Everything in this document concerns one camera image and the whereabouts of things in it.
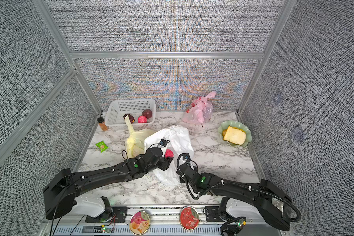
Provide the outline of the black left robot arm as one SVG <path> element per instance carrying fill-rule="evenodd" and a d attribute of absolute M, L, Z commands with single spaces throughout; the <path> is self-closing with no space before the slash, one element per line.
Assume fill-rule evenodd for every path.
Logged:
<path fill-rule="evenodd" d="M 165 171 L 172 161 L 172 157 L 165 157 L 162 149 L 155 146 L 108 168 L 75 173 L 69 168 L 63 169 L 43 189 L 45 217 L 48 220 L 60 218 L 77 206 L 75 198 L 80 195 L 106 185 L 142 178 L 155 169 Z"/>

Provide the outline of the pink wrinkled fruit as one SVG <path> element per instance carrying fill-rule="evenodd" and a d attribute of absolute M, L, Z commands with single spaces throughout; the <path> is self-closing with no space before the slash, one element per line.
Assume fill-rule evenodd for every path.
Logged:
<path fill-rule="evenodd" d="M 143 124 L 143 123 L 147 123 L 148 119 L 146 116 L 139 116 L 138 118 L 138 123 Z"/>
<path fill-rule="evenodd" d="M 165 158 L 173 158 L 173 157 L 174 157 L 173 151 L 170 150 L 170 149 L 167 149 L 167 150 L 165 151 L 164 157 L 165 157 Z"/>

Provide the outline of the white plastic bag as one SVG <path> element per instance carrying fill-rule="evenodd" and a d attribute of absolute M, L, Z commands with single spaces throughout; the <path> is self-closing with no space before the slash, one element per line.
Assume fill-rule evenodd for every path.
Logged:
<path fill-rule="evenodd" d="M 162 129 L 145 139 L 145 149 L 159 143 L 162 139 L 169 140 L 166 149 L 173 152 L 174 160 L 166 171 L 157 168 L 153 170 L 153 173 L 166 186 L 180 185 L 180 178 L 177 174 L 177 158 L 182 153 L 189 153 L 191 158 L 194 156 L 189 130 L 180 125 Z"/>

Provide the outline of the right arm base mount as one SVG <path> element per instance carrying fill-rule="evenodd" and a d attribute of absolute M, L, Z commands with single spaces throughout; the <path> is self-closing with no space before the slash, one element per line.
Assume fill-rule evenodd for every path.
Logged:
<path fill-rule="evenodd" d="M 203 213 L 207 222 L 221 222 L 220 234 L 222 236 L 237 236 L 246 225 L 245 216 L 233 217 L 227 212 L 226 205 L 229 197 L 223 197 L 219 206 L 206 206 Z"/>

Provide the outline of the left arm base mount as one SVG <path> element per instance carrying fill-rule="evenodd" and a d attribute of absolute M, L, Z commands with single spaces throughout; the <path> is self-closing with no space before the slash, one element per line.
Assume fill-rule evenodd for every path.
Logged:
<path fill-rule="evenodd" d="M 104 204 L 104 211 L 96 216 L 87 216 L 86 223 L 124 223 L 128 213 L 128 207 L 126 206 L 111 206 L 108 198 L 100 197 Z"/>

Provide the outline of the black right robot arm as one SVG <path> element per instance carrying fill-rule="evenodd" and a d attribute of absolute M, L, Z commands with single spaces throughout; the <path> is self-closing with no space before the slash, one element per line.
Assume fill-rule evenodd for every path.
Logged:
<path fill-rule="evenodd" d="M 247 220 L 246 216 L 233 216 L 229 213 L 227 203 L 230 199 L 252 205 L 268 225 L 281 231 L 289 231 L 292 222 L 301 220 L 301 212 L 292 199 L 268 180 L 261 180 L 261 183 L 241 183 L 211 173 L 200 173 L 197 163 L 188 153 L 178 156 L 177 174 L 192 199 L 198 200 L 207 194 L 222 197 L 218 209 L 218 214 L 224 221 L 221 234 L 238 234 Z"/>

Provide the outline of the dark purple fruit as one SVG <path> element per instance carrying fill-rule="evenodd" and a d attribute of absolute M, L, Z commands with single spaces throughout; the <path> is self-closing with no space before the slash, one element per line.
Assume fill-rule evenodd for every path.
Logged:
<path fill-rule="evenodd" d="M 135 122 L 135 118 L 131 114 L 125 114 L 124 119 L 126 118 L 128 118 L 132 124 Z"/>
<path fill-rule="evenodd" d="M 147 119 L 150 119 L 152 118 L 153 116 L 153 112 L 151 109 L 145 109 L 143 112 L 142 112 L 142 116 L 146 117 Z"/>

